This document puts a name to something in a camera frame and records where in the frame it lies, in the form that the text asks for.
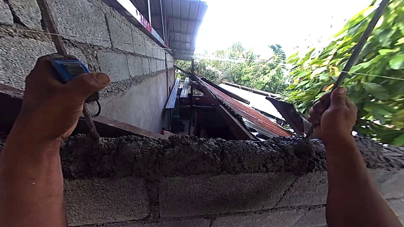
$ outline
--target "fingernail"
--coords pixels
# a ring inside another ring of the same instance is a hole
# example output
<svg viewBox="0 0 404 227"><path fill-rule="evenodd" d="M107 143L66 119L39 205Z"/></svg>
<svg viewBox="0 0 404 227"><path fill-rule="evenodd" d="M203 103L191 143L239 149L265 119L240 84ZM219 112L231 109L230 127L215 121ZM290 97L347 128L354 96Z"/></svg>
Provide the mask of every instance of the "fingernail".
<svg viewBox="0 0 404 227"><path fill-rule="evenodd" d="M95 75L95 78L100 82L100 84L106 84L109 82L109 77L105 73L98 73Z"/></svg>
<svg viewBox="0 0 404 227"><path fill-rule="evenodd" d="M338 88L338 90L337 90L337 92L340 93L340 94L343 94L343 93L345 93L346 91L347 91L347 88L344 88L344 87L340 87L340 88Z"/></svg>

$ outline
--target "rusty corrugated roof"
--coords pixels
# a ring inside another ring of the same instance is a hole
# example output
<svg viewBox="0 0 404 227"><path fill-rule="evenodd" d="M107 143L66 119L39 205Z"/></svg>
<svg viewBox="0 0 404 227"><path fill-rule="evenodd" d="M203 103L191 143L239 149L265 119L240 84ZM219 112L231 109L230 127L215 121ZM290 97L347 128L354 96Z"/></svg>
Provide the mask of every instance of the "rusty corrugated roof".
<svg viewBox="0 0 404 227"><path fill-rule="evenodd" d="M232 99L231 97L227 96L223 92L217 90L216 88L212 87L211 85L205 83L204 81L200 80L200 82L210 90L213 95L218 98L220 101L225 103L232 111L236 114L240 115L241 117L246 118L247 120L251 121L252 123L258 125L259 127L276 134L278 136L286 136L289 137L292 135L291 132L285 130L280 125L275 122L272 122L267 117L252 109L241 102Z"/></svg>

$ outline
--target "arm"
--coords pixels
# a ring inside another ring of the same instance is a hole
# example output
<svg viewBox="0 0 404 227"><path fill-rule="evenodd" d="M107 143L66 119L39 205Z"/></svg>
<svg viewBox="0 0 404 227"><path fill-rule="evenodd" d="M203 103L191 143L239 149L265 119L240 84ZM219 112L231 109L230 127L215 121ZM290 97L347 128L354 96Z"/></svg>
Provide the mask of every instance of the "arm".
<svg viewBox="0 0 404 227"><path fill-rule="evenodd" d="M320 123L314 132L326 149L328 196L326 219L333 226L401 227L370 179L362 155L352 136L356 106L338 88L325 94L310 109L309 120ZM326 99L331 98L325 110Z"/></svg>
<svg viewBox="0 0 404 227"><path fill-rule="evenodd" d="M84 100L109 78L81 74L62 85L54 73L41 57L27 76L21 112L0 156L0 226L67 226L59 147Z"/></svg>

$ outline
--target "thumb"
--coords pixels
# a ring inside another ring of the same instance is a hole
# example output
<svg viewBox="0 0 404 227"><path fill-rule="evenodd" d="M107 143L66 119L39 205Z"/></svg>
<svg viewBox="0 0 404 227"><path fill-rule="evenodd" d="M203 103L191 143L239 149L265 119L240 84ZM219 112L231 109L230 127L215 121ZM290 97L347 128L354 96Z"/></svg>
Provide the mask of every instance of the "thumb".
<svg viewBox="0 0 404 227"><path fill-rule="evenodd" d="M59 90L62 100L74 103L84 102L91 94L105 88L110 79L105 73L84 73L76 76Z"/></svg>
<svg viewBox="0 0 404 227"><path fill-rule="evenodd" d="M346 88L339 87L331 93L330 106L346 106L347 96L345 95Z"/></svg>

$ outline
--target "wet concrete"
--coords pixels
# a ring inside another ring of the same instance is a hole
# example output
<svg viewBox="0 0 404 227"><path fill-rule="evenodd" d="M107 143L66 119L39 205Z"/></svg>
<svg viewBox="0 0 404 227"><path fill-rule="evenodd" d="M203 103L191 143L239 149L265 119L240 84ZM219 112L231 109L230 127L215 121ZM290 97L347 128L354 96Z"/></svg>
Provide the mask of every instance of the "wet concrete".
<svg viewBox="0 0 404 227"><path fill-rule="evenodd" d="M368 168L404 168L404 148L356 138ZM61 148L65 179L140 176L146 179L196 174L307 172L325 170L319 140L274 137L265 142L226 141L194 136L168 140L127 136L92 141L70 137Z"/></svg>

